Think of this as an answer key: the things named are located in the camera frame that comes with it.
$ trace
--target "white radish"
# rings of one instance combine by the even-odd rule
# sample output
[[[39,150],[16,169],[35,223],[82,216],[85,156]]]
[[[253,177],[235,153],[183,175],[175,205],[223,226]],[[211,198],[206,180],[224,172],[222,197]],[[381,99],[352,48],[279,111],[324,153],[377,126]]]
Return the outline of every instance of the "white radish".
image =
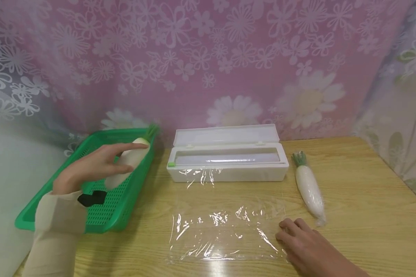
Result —
[[[324,201],[322,200],[322,195],[316,178],[314,178],[313,171],[307,166],[307,157],[301,151],[293,154],[292,158],[297,166],[296,183],[302,199],[310,213],[318,219],[316,225],[323,226],[327,224]]]
[[[144,149],[133,149],[123,152],[120,155],[120,158],[115,162],[115,164],[127,164],[133,167],[133,169],[136,169],[141,161],[145,158],[145,156],[148,154],[149,149],[151,148],[150,142],[158,130],[158,126],[155,124],[151,124],[148,127],[148,130],[146,131],[146,134],[144,137],[139,137],[133,143],[139,143],[148,146],[148,148]],[[126,178],[131,175],[131,172],[125,173],[125,174],[117,174],[113,176],[109,176],[105,180],[105,187],[108,190],[115,189],[116,187],[120,186],[121,183],[123,183]]]

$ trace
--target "right hand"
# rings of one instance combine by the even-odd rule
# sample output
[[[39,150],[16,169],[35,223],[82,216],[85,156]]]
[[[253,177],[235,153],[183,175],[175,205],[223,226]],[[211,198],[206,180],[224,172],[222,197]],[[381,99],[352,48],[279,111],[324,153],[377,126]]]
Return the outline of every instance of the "right hand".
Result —
[[[279,226],[276,238],[287,246],[287,260],[305,276],[369,277],[303,219],[285,219]]]

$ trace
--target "dispenser lid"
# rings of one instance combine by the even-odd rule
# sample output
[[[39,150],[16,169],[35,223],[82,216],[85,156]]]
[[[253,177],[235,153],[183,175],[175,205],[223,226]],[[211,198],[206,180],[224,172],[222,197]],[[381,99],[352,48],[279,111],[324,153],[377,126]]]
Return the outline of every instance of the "dispenser lid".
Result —
[[[174,146],[232,145],[279,142],[274,124],[179,129]]]

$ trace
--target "wooden table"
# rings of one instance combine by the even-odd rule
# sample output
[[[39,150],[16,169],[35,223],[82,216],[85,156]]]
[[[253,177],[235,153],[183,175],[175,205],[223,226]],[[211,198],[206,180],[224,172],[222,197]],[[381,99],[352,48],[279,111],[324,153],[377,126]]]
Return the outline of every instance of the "wooden table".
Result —
[[[372,277],[416,276],[416,196],[362,139],[342,137],[282,144],[287,156],[297,150],[307,154],[325,200],[328,225],[319,230],[337,249]],[[211,203],[217,199],[217,203],[208,205],[201,202],[201,190],[171,181],[165,169],[168,156],[166,150],[155,159],[125,231],[83,236],[77,251],[76,276],[298,276],[283,259],[206,262],[188,257],[169,264],[177,206],[186,207],[184,212],[191,215],[207,215],[216,207],[246,205],[252,195],[282,200],[290,218],[302,217],[310,225],[314,219],[296,188],[293,166],[281,183],[215,183],[216,189],[204,191],[203,198]],[[277,243],[273,233],[278,230],[278,221],[276,216],[266,222],[272,243]],[[233,244],[237,241],[236,237],[231,239]],[[254,248],[261,244],[262,239],[255,236],[255,241],[247,244],[247,253],[253,249],[257,255],[264,253]]]

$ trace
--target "pink floral curtain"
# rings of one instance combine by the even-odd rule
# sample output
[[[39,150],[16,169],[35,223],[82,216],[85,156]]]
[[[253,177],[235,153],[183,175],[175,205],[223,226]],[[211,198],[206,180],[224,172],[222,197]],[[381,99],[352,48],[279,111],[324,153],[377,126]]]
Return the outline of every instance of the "pink floral curtain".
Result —
[[[0,120],[348,135],[411,3],[0,0]]]

